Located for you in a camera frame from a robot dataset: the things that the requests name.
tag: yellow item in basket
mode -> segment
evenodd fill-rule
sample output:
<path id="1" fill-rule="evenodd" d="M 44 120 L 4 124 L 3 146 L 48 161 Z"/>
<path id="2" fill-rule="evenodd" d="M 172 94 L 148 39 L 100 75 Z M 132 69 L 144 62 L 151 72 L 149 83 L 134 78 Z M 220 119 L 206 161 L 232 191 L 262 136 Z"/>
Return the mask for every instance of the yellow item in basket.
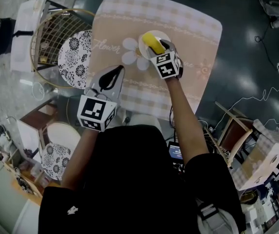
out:
<path id="1" fill-rule="evenodd" d="M 151 47 L 157 55 L 164 54 L 164 47 L 152 33 L 145 33 L 142 39 L 145 45 Z"/>

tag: gray floor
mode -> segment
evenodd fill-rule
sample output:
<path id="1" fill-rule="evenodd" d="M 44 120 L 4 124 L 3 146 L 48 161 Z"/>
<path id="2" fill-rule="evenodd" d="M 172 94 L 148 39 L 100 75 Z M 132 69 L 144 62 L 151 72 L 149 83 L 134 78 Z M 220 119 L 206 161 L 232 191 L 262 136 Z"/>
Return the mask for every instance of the gray floor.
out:
<path id="1" fill-rule="evenodd" d="M 13 17 L 24 0 L 14 0 L 14 5 L 8 6 L 8 0 L 0 0 L 0 16 Z M 71 6 L 74 0 L 53 0 Z M 74 7 L 96 12 L 102 0 L 75 0 Z M 196 115 L 215 126 L 222 116 L 214 101 L 229 108 L 241 97 L 262 97 L 263 90 L 269 92 L 272 86 L 279 88 L 279 75 L 267 60 L 261 43 L 254 41 L 254 36 L 262 36 L 268 18 L 264 14 L 258 0 L 174 0 L 202 11 L 223 25 L 223 33 L 214 63 L 213 71 L 208 81 L 205 93 Z M 279 29 L 268 29 L 264 40 L 270 58 L 274 64 L 279 62 Z M 9 71 L 9 55 L 0 57 L 0 118 L 5 127 L 13 135 L 19 145 L 16 125 L 8 124 L 5 114 L 20 118 L 39 102 L 31 96 L 30 88 L 17 85 L 21 74 Z M 69 96 L 74 91 L 61 91 Z M 76 115 L 76 103 L 69 103 L 70 115 Z M 254 99 L 241 101 L 236 108 L 253 119 L 265 123 L 270 118 L 279 122 L 279 92 L 273 91 L 267 101 Z M 164 135 L 172 135 L 168 122 L 162 121 Z M 276 124 L 270 121 L 267 127 L 274 129 Z"/>

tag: metal grid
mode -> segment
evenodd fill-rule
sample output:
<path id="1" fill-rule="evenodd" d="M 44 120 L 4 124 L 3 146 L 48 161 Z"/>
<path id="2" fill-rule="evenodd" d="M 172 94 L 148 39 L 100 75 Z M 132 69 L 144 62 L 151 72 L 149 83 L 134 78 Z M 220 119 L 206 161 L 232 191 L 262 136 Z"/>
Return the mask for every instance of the metal grid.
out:
<path id="1" fill-rule="evenodd" d="M 35 67 L 38 64 L 57 65 L 58 53 L 63 43 L 75 33 L 92 28 L 74 10 L 54 13 L 40 25 L 31 42 L 31 56 Z"/>

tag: dark green floor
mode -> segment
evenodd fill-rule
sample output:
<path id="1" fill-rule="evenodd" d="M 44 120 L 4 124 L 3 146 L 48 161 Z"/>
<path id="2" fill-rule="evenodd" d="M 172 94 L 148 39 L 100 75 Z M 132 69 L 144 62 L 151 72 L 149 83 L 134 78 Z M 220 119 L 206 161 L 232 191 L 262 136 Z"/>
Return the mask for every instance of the dark green floor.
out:
<path id="1" fill-rule="evenodd" d="M 268 17 L 259 0 L 173 0 L 219 20 L 223 26 L 217 57 L 196 115 L 215 126 L 222 116 L 214 101 L 229 108 L 241 97 L 262 97 L 263 90 L 279 88 L 279 74 L 270 65 L 261 43 Z M 102 0 L 76 0 L 74 6 L 93 12 Z M 269 28 L 264 40 L 270 59 L 279 62 L 279 29 Z M 265 123 L 270 118 L 279 122 L 279 92 L 273 91 L 267 101 L 241 101 L 236 108 L 252 119 Z M 267 128 L 274 129 L 271 121 Z"/>

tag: green wall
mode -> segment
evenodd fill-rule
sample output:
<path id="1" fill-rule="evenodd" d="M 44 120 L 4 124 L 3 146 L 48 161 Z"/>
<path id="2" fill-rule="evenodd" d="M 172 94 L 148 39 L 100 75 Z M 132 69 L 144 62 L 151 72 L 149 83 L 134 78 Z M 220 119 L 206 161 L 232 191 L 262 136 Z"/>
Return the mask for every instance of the green wall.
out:
<path id="1" fill-rule="evenodd" d="M 27 199 L 11 187 L 12 176 L 3 167 L 0 171 L 0 225 L 11 233 Z"/>

